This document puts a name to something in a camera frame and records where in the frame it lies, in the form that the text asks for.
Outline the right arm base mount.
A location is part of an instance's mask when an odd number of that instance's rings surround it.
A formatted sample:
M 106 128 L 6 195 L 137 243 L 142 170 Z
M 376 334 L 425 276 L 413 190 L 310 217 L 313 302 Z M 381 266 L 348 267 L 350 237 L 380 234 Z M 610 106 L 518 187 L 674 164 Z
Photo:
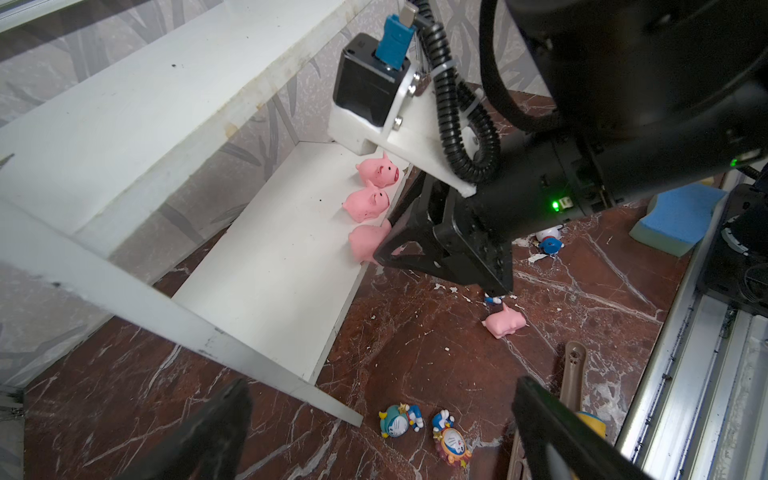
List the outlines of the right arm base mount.
M 767 194 L 736 186 L 726 199 L 698 288 L 754 315 L 767 315 Z

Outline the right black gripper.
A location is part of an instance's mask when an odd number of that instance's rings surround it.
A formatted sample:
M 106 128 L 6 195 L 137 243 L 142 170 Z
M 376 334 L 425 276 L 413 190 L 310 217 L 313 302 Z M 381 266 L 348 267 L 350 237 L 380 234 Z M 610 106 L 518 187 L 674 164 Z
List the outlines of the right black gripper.
M 605 207 L 595 163 L 603 150 L 602 143 L 569 129 L 513 132 L 501 141 L 495 175 L 470 197 L 421 173 L 391 215 L 392 230 L 374 258 L 383 266 L 505 295 L 513 289 L 514 239 Z

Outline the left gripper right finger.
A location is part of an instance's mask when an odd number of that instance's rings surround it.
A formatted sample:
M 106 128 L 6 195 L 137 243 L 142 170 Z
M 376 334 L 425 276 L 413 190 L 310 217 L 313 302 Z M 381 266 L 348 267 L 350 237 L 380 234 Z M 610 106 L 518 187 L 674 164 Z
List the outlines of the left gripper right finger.
M 518 379 L 512 410 L 533 479 L 648 477 L 530 377 Z

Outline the pink pig toy pair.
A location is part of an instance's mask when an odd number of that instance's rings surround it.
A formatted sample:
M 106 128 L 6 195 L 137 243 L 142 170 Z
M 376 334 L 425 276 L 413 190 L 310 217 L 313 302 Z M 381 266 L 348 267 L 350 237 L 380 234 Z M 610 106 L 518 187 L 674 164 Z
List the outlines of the pink pig toy pair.
M 481 322 L 496 339 L 514 334 L 527 326 L 527 320 L 522 313 L 512 309 L 506 303 L 502 303 L 501 306 L 500 311 L 489 315 Z
M 388 220 L 384 220 L 380 226 L 360 225 L 349 235 L 348 242 L 352 255 L 357 262 L 375 263 L 374 253 L 386 239 L 392 229 Z

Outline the white blue small figurine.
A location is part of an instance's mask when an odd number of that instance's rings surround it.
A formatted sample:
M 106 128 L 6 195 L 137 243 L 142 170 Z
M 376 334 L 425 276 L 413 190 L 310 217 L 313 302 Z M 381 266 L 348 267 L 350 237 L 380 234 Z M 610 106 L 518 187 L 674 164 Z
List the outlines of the white blue small figurine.
M 546 257 L 554 256 L 563 248 L 561 240 L 561 225 L 541 230 L 535 233 L 538 242 L 538 252 L 528 258 L 531 264 L 536 263 Z

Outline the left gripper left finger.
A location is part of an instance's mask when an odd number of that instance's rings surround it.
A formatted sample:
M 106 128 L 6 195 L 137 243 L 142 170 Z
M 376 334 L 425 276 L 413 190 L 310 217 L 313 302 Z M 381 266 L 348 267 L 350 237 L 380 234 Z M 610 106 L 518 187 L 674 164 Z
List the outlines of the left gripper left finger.
M 245 380 L 219 391 L 120 479 L 233 479 L 253 403 Z

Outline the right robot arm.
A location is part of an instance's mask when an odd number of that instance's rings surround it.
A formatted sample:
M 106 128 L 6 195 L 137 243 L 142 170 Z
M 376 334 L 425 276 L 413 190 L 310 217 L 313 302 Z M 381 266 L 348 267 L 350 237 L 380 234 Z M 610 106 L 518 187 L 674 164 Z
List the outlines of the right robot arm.
M 480 7 L 488 102 L 515 132 L 469 157 L 462 90 L 443 26 L 415 20 L 437 96 L 448 165 L 462 197 L 421 173 L 375 252 L 490 296 L 513 288 L 510 241 L 759 160 L 767 152 L 767 5 L 763 1 L 511 1 L 556 108 L 531 117 L 503 85 L 496 3 Z

